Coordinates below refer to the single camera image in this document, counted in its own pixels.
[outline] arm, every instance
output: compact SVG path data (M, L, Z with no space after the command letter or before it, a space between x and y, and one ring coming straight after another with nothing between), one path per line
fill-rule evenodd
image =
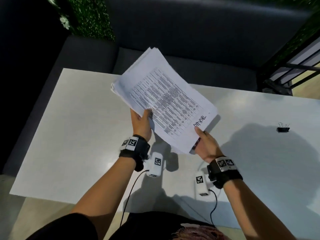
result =
M224 156L217 141L195 127L201 138L195 152L207 163ZM286 226L240 179L227 181L223 189L247 240L296 240Z
M133 134L142 136L146 141L151 138L149 114L150 111L145 110L141 118L131 110ZM94 224L99 239L103 239L109 229L135 166L134 159L120 157L82 196L71 211L71 213L86 215Z

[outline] person's left arm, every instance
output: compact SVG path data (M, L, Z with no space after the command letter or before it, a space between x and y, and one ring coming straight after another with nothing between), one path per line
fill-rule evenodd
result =
M141 118L131 109L133 134L142 136L146 141L151 138L149 114L150 110L145 110ZM135 166L134 159L119 157L71 211L87 216L94 224L99 239L103 239L109 229Z

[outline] white paper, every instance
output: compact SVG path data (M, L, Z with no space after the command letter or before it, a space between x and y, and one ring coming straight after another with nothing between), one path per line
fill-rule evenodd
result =
M151 108L153 131L183 153L198 140L194 127L206 129L217 115L217 108L183 80L157 48L148 48L111 90L140 116Z

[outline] black sleeve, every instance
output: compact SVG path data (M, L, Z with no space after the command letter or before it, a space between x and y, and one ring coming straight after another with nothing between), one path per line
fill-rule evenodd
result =
M27 240L90 239L98 240L93 223L84 215L73 213L50 222Z

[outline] hand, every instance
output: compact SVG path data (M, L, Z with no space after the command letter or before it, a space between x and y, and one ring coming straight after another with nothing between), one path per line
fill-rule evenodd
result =
M151 109L146 109L143 112L142 118L130 109L131 112L131 122L133 127L133 134L142 136L146 141L149 141L152 135L152 131L149 123L149 115L151 113Z
M194 151L202 158L202 160L211 163L212 160L224 156L215 138L208 132L202 131L199 127L195 127L194 130L200 137L200 141L196 145Z

